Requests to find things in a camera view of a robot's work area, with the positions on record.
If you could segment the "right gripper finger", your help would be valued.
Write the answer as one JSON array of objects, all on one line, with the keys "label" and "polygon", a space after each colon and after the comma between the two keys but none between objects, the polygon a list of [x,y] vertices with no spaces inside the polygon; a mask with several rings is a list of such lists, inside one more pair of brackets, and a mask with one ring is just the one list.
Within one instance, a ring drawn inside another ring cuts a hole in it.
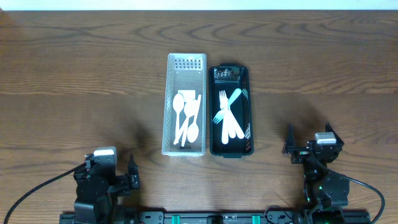
[{"label": "right gripper finger", "polygon": [[283,154],[291,154],[295,151],[295,139],[294,139],[294,131],[293,131],[293,126],[290,124],[287,137],[284,143],[284,146],[282,148],[282,153]]},{"label": "right gripper finger", "polygon": [[333,133],[334,138],[336,139],[335,144],[336,145],[340,145],[340,146],[344,146],[345,143],[344,141],[339,137],[339,135],[334,131],[334,129],[332,128],[331,124],[329,122],[325,123],[325,131],[327,133]]}]

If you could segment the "white plastic fork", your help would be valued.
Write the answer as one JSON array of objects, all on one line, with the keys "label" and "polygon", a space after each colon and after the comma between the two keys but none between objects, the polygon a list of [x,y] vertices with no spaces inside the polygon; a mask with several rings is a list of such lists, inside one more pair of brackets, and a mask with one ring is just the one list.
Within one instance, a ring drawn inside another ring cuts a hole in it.
[{"label": "white plastic fork", "polygon": [[224,118],[223,120],[226,121],[226,126],[228,130],[228,136],[229,138],[235,138],[236,133],[233,129],[232,126],[232,117],[231,117],[231,110],[228,105],[228,97],[226,95],[226,92],[224,90],[220,91],[221,93],[221,99],[220,101],[223,103],[223,111],[224,111]]},{"label": "white plastic fork", "polygon": [[243,139],[245,137],[245,134],[243,133],[242,128],[240,127],[239,123],[237,122],[236,118],[234,117],[232,111],[229,111],[230,113],[230,120],[231,120],[231,129],[235,132],[235,135]]},{"label": "white plastic fork", "polygon": [[223,127],[221,133],[221,142],[226,145],[229,141],[228,137],[228,125],[227,125],[227,111],[228,111],[228,99],[226,96],[226,92],[224,90],[220,91],[220,104],[223,110]]}]

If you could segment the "white plastic spoon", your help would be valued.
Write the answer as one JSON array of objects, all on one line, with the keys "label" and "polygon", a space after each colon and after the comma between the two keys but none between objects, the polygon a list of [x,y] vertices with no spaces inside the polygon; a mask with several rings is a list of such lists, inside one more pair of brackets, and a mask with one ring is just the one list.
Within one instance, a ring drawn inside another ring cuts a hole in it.
[{"label": "white plastic spoon", "polygon": [[194,143],[198,137],[199,127],[197,125],[198,111],[201,103],[201,95],[193,101],[193,123],[188,127],[187,139],[190,143]]},{"label": "white plastic spoon", "polygon": [[180,113],[184,107],[184,98],[181,93],[177,93],[173,99],[173,109],[176,112],[176,121],[175,121],[175,132],[176,132],[176,124],[180,125]]},{"label": "white plastic spoon", "polygon": [[186,139],[187,139],[189,119],[192,116],[194,116],[196,103],[197,103],[196,100],[190,100],[190,101],[186,102],[185,107],[184,107],[184,113],[185,113],[186,118],[185,118],[185,121],[183,123],[183,134],[182,134],[182,143],[181,143],[182,147],[185,146],[185,142],[186,142]]},{"label": "white plastic spoon", "polygon": [[182,146],[185,145],[185,140],[187,137],[188,122],[189,122],[189,118],[186,118],[181,126],[176,124],[177,127],[176,127],[176,132],[175,132],[174,144],[177,144],[179,142],[180,138],[182,138]]}]

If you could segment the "light blue plastic fork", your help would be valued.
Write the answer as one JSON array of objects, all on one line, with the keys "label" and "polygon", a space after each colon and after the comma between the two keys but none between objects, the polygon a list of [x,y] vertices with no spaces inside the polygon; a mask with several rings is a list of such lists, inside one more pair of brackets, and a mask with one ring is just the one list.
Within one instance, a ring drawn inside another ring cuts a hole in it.
[{"label": "light blue plastic fork", "polygon": [[227,97],[225,90],[221,90],[219,92],[220,110],[212,119],[213,123],[218,124],[220,121],[223,120],[226,110],[230,108],[230,106],[234,103],[234,101],[238,98],[240,94],[240,88],[235,89],[235,91],[233,91],[232,95],[229,98]]}]

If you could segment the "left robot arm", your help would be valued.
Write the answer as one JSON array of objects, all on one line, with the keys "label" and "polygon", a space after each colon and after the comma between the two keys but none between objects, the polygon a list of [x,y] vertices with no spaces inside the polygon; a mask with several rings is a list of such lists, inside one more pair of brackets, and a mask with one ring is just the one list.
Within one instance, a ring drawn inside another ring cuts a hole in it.
[{"label": "left robot arm", "polygon": [[135,223],[134,212],[118,206],[118,197],[130,193],[129,184],[121,176],[113,184],[102,176],[83,179],[76,188],[73,223]]}]

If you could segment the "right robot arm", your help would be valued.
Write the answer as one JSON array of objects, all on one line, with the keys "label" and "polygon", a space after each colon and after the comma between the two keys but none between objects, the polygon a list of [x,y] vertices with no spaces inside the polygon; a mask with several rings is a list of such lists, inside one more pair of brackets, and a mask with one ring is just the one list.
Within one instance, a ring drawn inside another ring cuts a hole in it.
[{"label": "right robot arm", "polygon": [[344,142],[329,123],[325,131],[316,133],[306,146],[295,144],[290,126],[282,152],[291,155],[292,164],[303,165],[303,193],[307,205],[300,210],[271,206],[258,213],[163,213],[141,212],[138,223],[193,224],[193,223],[348,223],[343,207],[348,205],[349,180],[328,170],[343,149]]}]

